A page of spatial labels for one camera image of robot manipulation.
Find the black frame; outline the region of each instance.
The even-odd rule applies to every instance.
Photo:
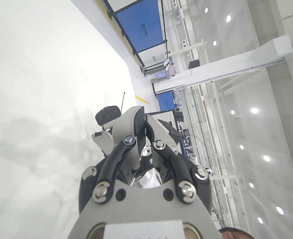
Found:
[[[121,30],[122,36],[125,37],[125,39],[127,40],[128,44],[130,45],[130,47],[131,47],[131,49],[132,49],[132,53],[133,53],[133,55],[135,55],[135,56],[137,57],[137,59],[139,60],[139,62],[140,62],[141,65],[142,65],[142,67],[145,67],[145,65],[144,65],[144,63],[143,63],[143,61],[142,61],[142,59],[141,59],[140,56],[139,56],[139,53],[140,53],[140,52],[143,52],[143,51],[145,51],[145,50],[151,49],[151,48],[153,48],[153,47],[156,47],[156,46],[159,46],[159,45],[165,43],[165,44],[166,44],[166,55],[168,55],[168,51],[167,51],[167,36],[166,36],[166,30],[165,30],[165,19],[164,19],[163,0],[160,0],[160,1],[161,1],[161,7],[162,7],[163,28],[164,28],[164,40],[163,40],[162,43],[157,44],[157,45],[154,45],[154,46],[149,47],[149,48],[147,48],[147,49],[144,49],[144,50],[142,50],[142,51],[137,52],[137,51],[135,50],[135,48],[134,48],[134,46],[133,46],[131,40],[129,39],[129,37],[128,37],[127,33],[125,32],[123,26],[121,25],[121,23],[120,23],[118,17],[116,16],[117,13],[119,13],[119,12],[121,12],[121,11],[124,11],[125,9],[127,9],[127,8],[129,8],[129,7],[131,7],[131,6],[135,5],[135,4],[138,4],[138,3],[141,2],[141,1],[143,1],[143,0],[137,0],[137,1],[134,1],[134,2],[132,2],[131,4],[125,6],[125,7],[121,8],[121,9],[119,9],[119,10],[117,10],[117,11],[113,11],[113,9],[112,9],[111,5],[109,4],[108,0],[103,0],[104,4],[105,4],[105,6],[106,6],[106,9],[108,10],[108,16],[109,16],[110,20],[112,21],[112,17],[114,18],[115,22],[117,23],[118,27],[119,27],[120,30]]]

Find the hair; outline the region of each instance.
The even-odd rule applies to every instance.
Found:
[[[237,229],[237,228],[225,227],[225,228],[219,229],[218,231],[220,233],[224,233],[224,232],[239,233],[239,234],[247,236],[249,239],[254,239],[254,237],[251,236],[249,233],[244,232],[244,231]]]

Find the white label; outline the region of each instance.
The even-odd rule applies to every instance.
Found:
[[[181,239],[185,238],[181,220],[107,224],[103,239]]]

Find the silver screw head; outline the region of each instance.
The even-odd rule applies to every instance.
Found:
[[[207,180],[208,172],[202,166],[197,167],[197,172],[195,173],[195,177],[199,180]]]
[[[164,142],[162,142],[161,140],[158,140],[158,141],[156,142],[156,147],[158,147],[158,148],[162,148],[162,147],[164,147]]]
[[[96,191],[95,191],[95,195],[98,198],[101,198],[102,196],[105,196],[107,193],[107,188],[104,185],[99,186]]]
[[[193,196],[192,187],[188,184],[184,184],[182,186],[182,193],[185,196],[192,197]]]
[[[103,203],[106,200],[107,188],[110,186],[110,183],[107,181],[100,182],[97,186],[94,187],[92,198],[96,203]]]
[[[131,143],[133,141],[133,138],[131,136],[127,136],[124,141],[126,143]]]
[[[166,144],[165,144],[165,142],[163,142],[161,140],[157,140],[156,142],[154,142],[153,146],[156,149],[162,150],[162,149],[165,149]]]
[[[183,201],[186,203],[192,203],[197,198],[196,189],[189,181],[181,181],[179,183],[179,187],[181,188],[181,193],[184,196]]]
[[[96,176],[97,169],[94,166],[90,166],[85,169],[85,171],[82,173],[82,179],[86,180],[90,176]]]
[[[174,145],[170,145],[169,147],[176,155],[178,154],[178,151]]]

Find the yellow floor line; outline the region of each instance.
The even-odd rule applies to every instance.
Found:
[[[142,98],[140,98],[139,96],[137,96],[137,95],[135,95],[135,98],[137,99],[137,100],[140,100],[140,101],[142,101],[143,103],[145,103],[145,104],[148,104],[150,107],[151,107],[151,105],[150,105],[150,102],[148,102],[148,101],[146,101],[146,100],[144,100],[144,99],[142,99]]]
[[[100,9],[102,10],[102,12],[105,14],[106,18],[109,19],[110,23],[112,24],[114,30],[118,33],[119,37],[122,39],[123,43],[125,44],[125,46],[127,47],[127,49],[129,50],[131,56],[133,56],[135,62],[139,65],[139,67],[141,67],[141,63],[139,62],[139,60],[136,58],[136,56],[133,54],[131,47],[128,45],[127,41],[123,38],[122,34],[120,33],[119,29],[116,27],[116,25],[111,21],[110,17],[107,14],[107,11],[105,10],[105,8],[103,7],[103,5],[101,4],[101,2],[99,0],[95,0],[96,3],[98,4],[98,6],[100,7]]]

